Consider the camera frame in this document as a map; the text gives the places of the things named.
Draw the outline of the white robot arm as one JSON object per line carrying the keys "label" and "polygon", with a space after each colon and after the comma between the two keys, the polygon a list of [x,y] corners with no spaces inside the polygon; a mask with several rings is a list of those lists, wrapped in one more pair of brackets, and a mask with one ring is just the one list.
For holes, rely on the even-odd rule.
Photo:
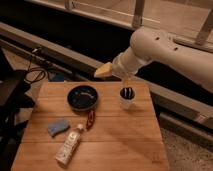
{"label": "white robot arm", "polygon": [[129,79],[140,68],[154,61],[169,66],[213,93],[213,54],[178,45],[168,33],[145,27],[134,31],[129,47],[112,62],[99,67],[94,77],[114,75]]}

